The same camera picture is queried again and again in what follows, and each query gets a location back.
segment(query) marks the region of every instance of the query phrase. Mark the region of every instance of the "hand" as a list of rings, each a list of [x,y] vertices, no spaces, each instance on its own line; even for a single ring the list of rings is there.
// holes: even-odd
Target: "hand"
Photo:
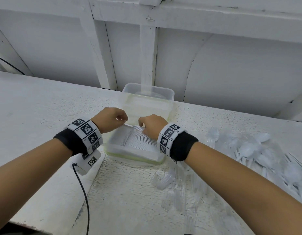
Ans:
[[[91,120],[96,124],[100,133],[107,133],[125,124],[128,117],[121,109],[105,107]]]
[[[142,131],[143,134],[154,140],[158,139],[161,130],[168,122],[158,115],[150,115],[146,117],[140,117],[138,120],[139,126],[145,126],[146,128]]]

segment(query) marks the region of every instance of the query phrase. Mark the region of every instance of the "forearm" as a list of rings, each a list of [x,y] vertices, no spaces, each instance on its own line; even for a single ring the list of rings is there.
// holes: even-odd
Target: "forearm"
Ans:
[[[61,141],[52,139],[0,167],[0,228],[71,154]]]
[[[185,162],[255,234],[302,234],[302,204],[256,172],[199,142]]]

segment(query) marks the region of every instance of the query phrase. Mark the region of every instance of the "black fabric band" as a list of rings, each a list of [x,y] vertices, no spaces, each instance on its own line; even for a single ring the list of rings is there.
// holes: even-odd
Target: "black fabric band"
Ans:
[[[87,154],[87,148],[84,145],[83,140],[79,138],[78,135],[70,129],[64,129],[63,131],[55,135],[54,138],[57,138],[65,146],[67,146],[68,149],[72,150],[72,156],[78,153]]]
[[[176,162],[184,161],[187,158],[192,145],[198,141],[199,140],[191,134],[186,132],[180,133],[173,141],[170,157]]]

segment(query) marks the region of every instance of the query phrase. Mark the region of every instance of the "black cable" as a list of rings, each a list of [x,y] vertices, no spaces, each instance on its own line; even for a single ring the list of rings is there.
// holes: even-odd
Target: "black cable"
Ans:
[[[10,65],[12,68],[16,69],[17,71],[19,71],[21,74],[25,75],[21,70],[19,70],[17,67],[14,67],[12,64],[10,64],[9,62],[5,61],[4,59],[0,58],[0,60],[2,60],[3,62],[7,63],[8,65]]]
[[[83,190],[83,193],[84,193],[84,196],[85,196],[85,199],[86,199],[87,212],[88,212],[88,223],[87,223],[87,232],[86,232],[86,235],[88,235],[88,232],[89,232],[89,221],[90,221],[89,204],[88,204],[88,199],[87,199],[87,195],[86,195],[85,189],[84,189],[84,187],[83,187],[82,182],[81,182],[80,179],[79,179],[79,176],[77,175],[77,172],[76,172],[76,170],[75,170],[75,166],[77,166],[77,163],[73,163],[73,170],[74,170],[74,172],[75,172],[75,175],[77,176],[77,179],[78,179],[78,181],[79,181],[80,186],[82,187],[82,190]]]

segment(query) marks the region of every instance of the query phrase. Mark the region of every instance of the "white countertop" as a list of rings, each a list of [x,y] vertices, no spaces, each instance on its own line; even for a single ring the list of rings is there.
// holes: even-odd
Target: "white countertop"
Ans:
[[[0,166],[51,139],[76,117],[92,117],[104,107],[117,107],[118,95],[117,91],[0,72]],[[268,132],[284,152],[302,162],[302,123],[182,102],[174,106],[171,121],[199,139],[212,125],[251,134]],[[81,177],[86,190],[93,182],[88,193],[89,234],[182,234],[184,216],[161,210],[164,192],[150,185],[160,166],[134,166],[106,157],[96,176],[99,166],[100,162]],[[11,221],[52,234],[70,230],[70,234],[84,234],[83,202],[68,162]],[[196,233],[216,234],[207,204],[199,207]],[[245,233],[252,234],[248,228]]]

